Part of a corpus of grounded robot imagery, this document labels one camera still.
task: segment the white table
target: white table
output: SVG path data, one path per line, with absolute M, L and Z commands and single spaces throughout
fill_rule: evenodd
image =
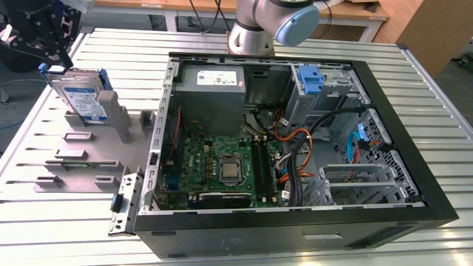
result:
M 79 68 L 108 71 L 129 112 L 159 106 L 168 53 L 224 53 L 222 34 L 95 29 L 72 47 Z M 460 215 L 376 249 L 160 259 L 137 237 L 109 238 L 111 194 L 35 193 L 0 186 L 0 264 L 4 265 L 469 265 L 473 261 L 473 131 L 418 62 L 392 44 L 309 40 L 274 44 L 276 55 L 364 60 Z M 65 106 L 47 87 L 0 159 L 0 181 L 32 180 L 69 126 Z

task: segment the blue latch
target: blue latch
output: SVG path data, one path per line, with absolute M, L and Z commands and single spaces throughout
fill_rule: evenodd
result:
M 318 94 L 324 86 L 324 76 L 313 65 L 298 66 L 298 77 L 304 84 L 305 94 Z

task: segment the metal bracket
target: metal bracket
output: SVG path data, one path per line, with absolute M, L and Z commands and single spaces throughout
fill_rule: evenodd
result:
M 112 221 L 109 236 L 133 236 L 133 226 L 139 210 L 139 201 L 143 188 L 143 172 L 125 175 L 121 180 L 119 192 L 113 195 L 111 211 Z

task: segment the side panel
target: side panel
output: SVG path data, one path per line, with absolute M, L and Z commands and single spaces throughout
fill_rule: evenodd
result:
M 325 224 L 136 233 L 155 254 L 168 258 L 373 248 L 413 232 L 424 223 Z

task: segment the label sticker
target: label sticker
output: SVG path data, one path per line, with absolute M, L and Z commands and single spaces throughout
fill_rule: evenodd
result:
M 281 198 L 285 198 L 285 199 L 288 200 L 288 199 L 290 198 L 290 192 L 282 190 L 282 191 L 281 191 Z
M 107 119 L 107 113 L 96 101 L 96 91 L 89 88 L 64 88 L 65 96 L 76 108 L 79 115 L 99 124 L 101 120 Z
M 236 86 L 237 73 L 234 71 L 198 71 L 197 85 Z
M 380 18 L 380 17 L 369 17 L 370 21 L 385 21 L 386 18 Z
M 163 6 L 160 4 L 141 4 L 143 7 L 157 7 L 161 8 Z
M 288 126 L 288 124 L 289 124 L 289 121 L 285 120 L 284 117 L 281 117 L 280 122 L 281 122 L 281 124 L 284 124 L 285 126 Z

